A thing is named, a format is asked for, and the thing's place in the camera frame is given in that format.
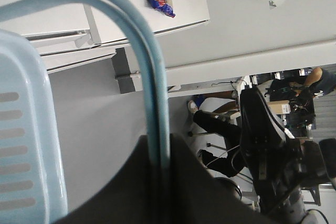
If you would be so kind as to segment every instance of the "cardboard box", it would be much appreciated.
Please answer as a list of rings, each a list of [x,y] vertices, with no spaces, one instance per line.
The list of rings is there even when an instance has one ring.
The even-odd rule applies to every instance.
[[[270,107],[272,112],[276,115],[290,113],[290,106],[289,106],[288,100],[268,102],[267,105]]]

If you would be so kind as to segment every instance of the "sock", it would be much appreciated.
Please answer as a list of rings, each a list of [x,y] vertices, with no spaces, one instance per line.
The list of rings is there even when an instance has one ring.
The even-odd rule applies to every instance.
[[[205,97],[202,94],[199,94],[197,96],[197,98],[194,100],[194,102],[196,103],[196,106],[199,108],[201,106],[201,104],[205,101]]]

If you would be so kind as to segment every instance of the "black pants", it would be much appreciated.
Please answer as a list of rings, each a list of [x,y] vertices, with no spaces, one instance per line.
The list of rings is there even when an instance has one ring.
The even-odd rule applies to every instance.
[[[239,145],[241,134],[239,126],[213,118],[201,110],[194,114],[193,120],[198,126],[207,132],[213,132],[223,136],[227,150]],[[239,173],[245,166],[242,155],[240,152],[236,152],[239,152],[239,148],[228,152],[226,158],[219,158],[218,160],[212,162],[208,165],[208,168],[216,170],[227,177],[236,176],[237,173]],[[215,157],[212,153],[205,150],[202,151],[203,164],[207,165],[216,158],[217,157]]]

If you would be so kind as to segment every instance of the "person's arm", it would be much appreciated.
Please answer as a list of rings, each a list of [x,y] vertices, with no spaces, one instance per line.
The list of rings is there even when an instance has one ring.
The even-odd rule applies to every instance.
[[[303,83],[304,87],[310,87],[313,83],[318,82],[323,74],[323,70],[320,67],[314,68],[313,71],[307,76],[305,82]],[[298,96],[302,90],[295,90],[296,96]]]

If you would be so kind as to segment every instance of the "chair leg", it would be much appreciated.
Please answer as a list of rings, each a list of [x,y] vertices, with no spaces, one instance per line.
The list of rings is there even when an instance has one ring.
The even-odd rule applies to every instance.
[[[226,148],[212,144],[212,143],[206,143],[206,147],[214,147],[214,148],[226,151]]]
[[[194,136],[194,137],[198,137],[198,136],[205,136],[205,135],[211,135],[211,134],[215,134],[213,132],[202,132],[202,133],[193,133],[192,131],[188,132],[188,136]]]

